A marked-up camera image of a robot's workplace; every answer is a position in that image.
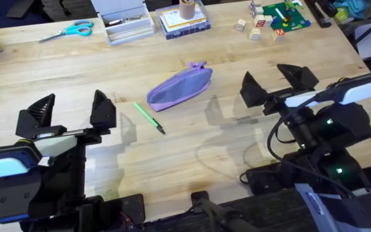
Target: black cable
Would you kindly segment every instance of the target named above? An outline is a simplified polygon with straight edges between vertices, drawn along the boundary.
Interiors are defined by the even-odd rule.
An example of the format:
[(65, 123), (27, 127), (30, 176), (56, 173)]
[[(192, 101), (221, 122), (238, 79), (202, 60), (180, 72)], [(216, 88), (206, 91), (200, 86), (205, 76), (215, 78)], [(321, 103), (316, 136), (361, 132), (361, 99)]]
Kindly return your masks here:
[[(329, 177), (325, 177), (324, 175), (322, 174), (319, 174), (315, 171), (312, 171), (312, 170), (309, 170), (309, 169), (306, 169), (306, 168), (303, 168), (295, 163), (292, 163), (288, 160), (285, 160), (281, 157), (279, 157), (277, 154), (275, 154), (275, 152), (273, 152), (272, 148), (271, 148), (271, 139), (273, 138), (273, 135), (276, 133), (276, 130), (278, 130), (278, 127), (285, 121), (287, 120), (288, 118), (292, 117), (295, 113), (297, 113), (300, 109), (306, 107), (306, 105), (312, 103), (313, 101), (316, 100), (316, 97), (312, 97), (311, 99), (301, 103), (299, 106), (297, 106), (296, 108), (294, 108), (292, 111), (290, 111), (286, 116), (284, 116), (284, 118), (280, 118), (279, 121), (273, 126), (273, 128), (271, 129), (270, 133), (269, 133), (269, 136), (267, 137), (267, 149), (268, 151), (270, 152), (270, 154), (280, 160), (281, 162), (283, 163), (286, 163), (287, 165), (290, 165), (292, 166), (293, 168), (297, 168), (299, 170), (302, 170), (304, 172), (307, 172), (307, 173), (310, 173), (312, 175), (315, 175), (316, 177), (319, 177), (323, 180), (326, 180), (330, 183), (332, 183), (333, 185), (337, 186), (339, 189), (343, 190), (344, 192), (346, 192), (347, 194), (350, 195), (350, 198), (356, 198), (356, 195), (351, 191), (349, 190), (348, 188), (346, 188), (344, 185), (336, 182), (335, 180), (332, 180), (331, 178)], [(366, 210), (364, 209), (363, 205), (360, 204), (360, 202), (356, 201), (356, 204), (361, 207), (361, 210), (362, 212), (366, 215), (366, 217), (370, 218), (371, 220), (371, 216), (366, 212)]]
[(280, 140), (280, 139), (278, 138), (278, 128), (277, 128), (277, 130), (276, 130), (276, 139), (277, 139), (279, 142), (281, 142), (282, 144), (292, 144), (292, 143), (296, 142), (296, 139), (292, 139), (292, 140), (288, 140), (288, 141)]
[(245, 175), (245, 172), (243, 172), (241, 175), (240, 175), (240, 182), (242, 183), (242, 184), (249, 184), (247, 181), (244, 181), (244, 180), (242, 180), (242, 177)]

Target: toy block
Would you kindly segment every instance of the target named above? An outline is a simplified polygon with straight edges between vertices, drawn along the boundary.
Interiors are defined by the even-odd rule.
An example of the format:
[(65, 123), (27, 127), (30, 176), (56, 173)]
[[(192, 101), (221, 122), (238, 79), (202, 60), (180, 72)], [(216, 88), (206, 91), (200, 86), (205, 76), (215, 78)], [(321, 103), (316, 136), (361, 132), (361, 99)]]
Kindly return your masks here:
[(254, 19), (254, 25), (256, 26), (263, 26), (265, 24), (265, 17), (264, 15), (257, 15)]
[(251, 15), (252, 15), (253, 18), (255, 18), (255, 17), (257, 16), (257, 10), (254, 9), (254, 10), (252, 11), (252, 14), (251, 14)]
[(260, 38), (260, 29), (258, 28), (253, 28), (251, 29), (249, 33), (249, 39), (251, 40), (258, 40)]
[(259, 7), (256, 7), (255, 9), (257, 11), (257, 14), (264, 14), (263, 7), (259, 6)]
[(261, 3), (255, 3), (254, 0), (251, 0), (251, 3), (250, 3), (250, 9), (253, 10), (255, 7), (259, 7), (259, 6), (262, 6)]
[(284, 31), (283, 29), (276, 29), (274, 33), (271, 35), (273, 41), (282, 41), (284, 39)]
[(239, 31), (239, 32), (242, 32), (244, 31), (244, 26), (245, 26), (245, 23), (246, 21), (243, 20), (243, 19), (239, 19), (238, 22), (234, 25), (234, 29)]
[(265, 23), (263, 26), (271, 26), (271, 23), (273, 22), (273, 17), (271, 15), (265, 15)]

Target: wooden table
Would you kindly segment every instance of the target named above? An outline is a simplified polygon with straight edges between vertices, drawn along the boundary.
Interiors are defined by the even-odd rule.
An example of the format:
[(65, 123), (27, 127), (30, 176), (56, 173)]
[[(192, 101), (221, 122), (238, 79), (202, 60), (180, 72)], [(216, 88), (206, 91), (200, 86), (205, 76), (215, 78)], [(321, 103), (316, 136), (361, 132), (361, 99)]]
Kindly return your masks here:
[[(264, 0), (263, 5), (276, 2)], [(249, 196), (238, 176), (274, 160), (265, 138), (278, 116), (263, 116), (262, 107), (245, 107), (238, 93), (244, 73), (250, 71), (265, 89), (274, 91), (289, 85), (278, 63), (308, 66), (320, 80), (318, 88), (368, 69), (340, 29), (321, 29), (308, 9), (301, 13), (312, 26), (287, 33), (284, 41), (273, 42), (270, 28), (262, 29), (259, 41), (248, 40), (248, 7), (248, 1), (211, 5), (207, 9), (213, 28), (206, 32), (167, 41), (157, 23), (157, 34), (118, 46), (108, 46), (97, 19), (89, 37), (75, 35), (43, 44), (35, 41), (70, 22), (0, 29), (0, 46), (5, 49), (0, 53), (0, 146), (18, 139), (19, 110), (50, 93), (57, 97), (52, 125), (69, 130), (89, 126), (94, 91), (99, 89), (117, 107), (118, 127), (102, 144), (87, 149), (87, 196), (109, 200), (142, 193), (147, 220), (183, 212), (195, 191), (207, 190), (217, 203)], [(248, 22), (244, 32), (233, 29), (240, 18)], [(178, 106), (153, 112), (146, 105), (146, 93), (189, 61), (207, 61), (214, 70), (208, 89)], [(133, 102), (156, 118), (167, 135), (152, 127)], [(371, 117), (371, 99), (361, 103)], [(287, 130), (281, 129), (281, 137), (289, 138)], [(273, 146), (280, 155), (297, 149), (276, 141)], [(371, 166), (371, 140), (349, 151), (362, 167)], [(0, 225), (0, 231), (18, 228)]]

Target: pen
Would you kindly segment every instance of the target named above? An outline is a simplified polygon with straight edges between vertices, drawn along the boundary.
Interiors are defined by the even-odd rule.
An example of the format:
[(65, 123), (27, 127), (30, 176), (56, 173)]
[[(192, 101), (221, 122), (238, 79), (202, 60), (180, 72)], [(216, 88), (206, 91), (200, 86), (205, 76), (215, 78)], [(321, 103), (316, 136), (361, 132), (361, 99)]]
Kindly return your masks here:
[(145, 116), (146, 119), (148, 119), (149, 122), (152, 123), (153, 126), (155, 126), (163, 135), (165, 135), (166, 133), (164, 132), (164, 130), (162, 129), (162, 126), (153, 118), (151, 118), (142, 108), (141, 106), (139, 106), (137, 103), (134, 102), (134, 106), (136, 107), (136, 109), (139, 110), (139, 112), (141, 114), (143, 114)]

